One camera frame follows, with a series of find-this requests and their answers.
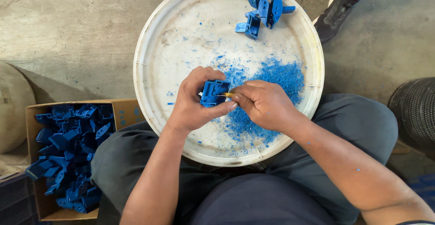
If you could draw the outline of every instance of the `shoe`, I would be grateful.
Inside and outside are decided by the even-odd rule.
[[[340,30],[352,8],[360,0],[330,0],[328,9],[313,23],[322,44],[330,41]]]

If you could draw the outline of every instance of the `dark gray pants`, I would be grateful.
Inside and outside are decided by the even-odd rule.
[[[352,94],[323,95],[312,121],[382,164],[387,162],[398,135],[396,118],[385,105]],[[97,149],[92,160],[92,181],[119,212],[122,212],[157,140],[149,125],[140,122],[115,132]],[[339,224],[351,225],[356,221],[359,211],[298,144],[291,144],[272,157],[265,171],[298,183]],[[182,161],[174,223],[186,223],[207,194],[228,178]]]

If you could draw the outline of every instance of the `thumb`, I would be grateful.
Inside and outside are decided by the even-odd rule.
[[[210,118],[217,118],[228,114],[237,108],[237,103],[228,101],[217,106],[207,108],[207,114]]]
[[[236,102],[248,115],[255,109],[253,101],[243,94],[236,93],[231,97],[231,100]]]

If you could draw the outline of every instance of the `forearm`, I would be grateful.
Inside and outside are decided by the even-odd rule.
[[[285,134],[313,157],[355,207],[364,211],[420,200],[400,178],[362,150],[308,118],[300,122]]]
[[[186,133],[165,127],[128,197],[120,224],[171,224],[178,200],[178,178]]]

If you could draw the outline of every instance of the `white plastic tray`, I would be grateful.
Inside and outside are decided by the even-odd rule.
[[[157,7],[140,34],[133,79],[142,112],[158,135],[173,109],[167,103],[175,102],[182,80],[197,66],[219,69],[211,61],[220,55],[232,64],[248,67],[248,75],[258,70],[257,62],[266,56],[278,56],[283,63],[300,63],[305,88],[297,108],[312,118],[323,89],[320,40],[300,5],[295,0],[283,3],[296,6],[296,11],[282,15],[272,30],[261,24],[257,41],[234,31],[236,23],[246,22],[245,12],[254,10],[247,0],[164,0]],[[284,135],[267,148],[261,140],[254,146],[236,142],[223,132],[220,124],[224,117],[192,132],[183,155],[214,166],[242,166],[269,158],[293,142]]]

